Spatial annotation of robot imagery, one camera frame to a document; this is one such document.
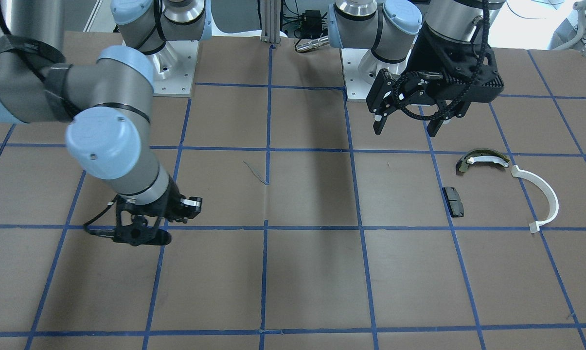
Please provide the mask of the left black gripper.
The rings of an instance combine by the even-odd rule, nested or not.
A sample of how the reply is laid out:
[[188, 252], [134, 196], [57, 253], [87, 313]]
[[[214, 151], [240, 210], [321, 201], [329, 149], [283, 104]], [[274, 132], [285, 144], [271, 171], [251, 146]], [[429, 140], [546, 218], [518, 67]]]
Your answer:
[[401, 109], [411, 118], [430, 121], [426, 132], [435, 137], [451, 118], [464, 117], [471, 103], [491, 102], [504, 87], [488, 44], [481, 40], [455, 42], [423, 29], [402, 77], [380, 69], [366, 104], [374, 115], [377, 135], [388, 116]]

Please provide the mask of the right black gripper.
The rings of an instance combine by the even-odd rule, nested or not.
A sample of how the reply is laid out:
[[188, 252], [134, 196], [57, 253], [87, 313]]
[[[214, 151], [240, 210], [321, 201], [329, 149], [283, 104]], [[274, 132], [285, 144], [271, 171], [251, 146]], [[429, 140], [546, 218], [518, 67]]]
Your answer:
[[166, 219], [186, 223], [201, 213], [201, 197], [185, 197], [178, 188], [167, 188], [162, 197], [150, 204], [138, 205], [135, 200], [116, 195], [116, 227], [114, 242], [139, 245], [168, 245], [172, 236], [160, 228]]

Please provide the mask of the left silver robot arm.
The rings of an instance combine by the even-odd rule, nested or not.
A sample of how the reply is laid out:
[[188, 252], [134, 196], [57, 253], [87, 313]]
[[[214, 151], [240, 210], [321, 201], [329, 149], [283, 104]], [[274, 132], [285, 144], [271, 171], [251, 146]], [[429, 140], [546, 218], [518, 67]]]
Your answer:
[[505, 84], [489, 47], [489, 29], [503, 0], [433, 0], [426, 14], [408, 0], [336, 0], [328, 10], [331, 47], [367, 49], [400, 73], [377, 69], [366, 96], [373, 131], [402, 111], [427, 121], [435, 137], [440, 126], [461, 118], [472, 103], [492, 102]]

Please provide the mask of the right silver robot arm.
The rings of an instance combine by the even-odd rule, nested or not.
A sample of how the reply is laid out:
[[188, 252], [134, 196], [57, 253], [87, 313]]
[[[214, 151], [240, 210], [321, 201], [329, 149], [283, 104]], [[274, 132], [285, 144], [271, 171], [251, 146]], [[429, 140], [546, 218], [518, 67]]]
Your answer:
[[201, 212], [201, 197], [185, 197], [150, 148], [155, 77], [152, 56], [170, 41], [206, 40], [208, 0], [114, 0], [123, 46], [101, 51], [92, 66], [69, 64], [62, 53], [61, 0], [0, 0], [0, 123], [68, 124], [68, 152], [116, 196], [116, 226], [91, 235], [114, 242], [167, 245], [162, 219], [183, 222]]

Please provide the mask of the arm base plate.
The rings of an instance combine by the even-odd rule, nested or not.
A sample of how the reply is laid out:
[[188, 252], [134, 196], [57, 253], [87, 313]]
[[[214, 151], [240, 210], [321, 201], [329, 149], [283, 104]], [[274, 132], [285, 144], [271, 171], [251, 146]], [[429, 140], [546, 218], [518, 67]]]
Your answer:
[[191, 97], [199, 41], [168, 41], [159, 52], [148, 55], [154, 67], [155, 97]]
[[351, 102], [365, 102], [377, 72], [390, 69], [370, 49], [342, 49], [341, 58], [347, 99]]

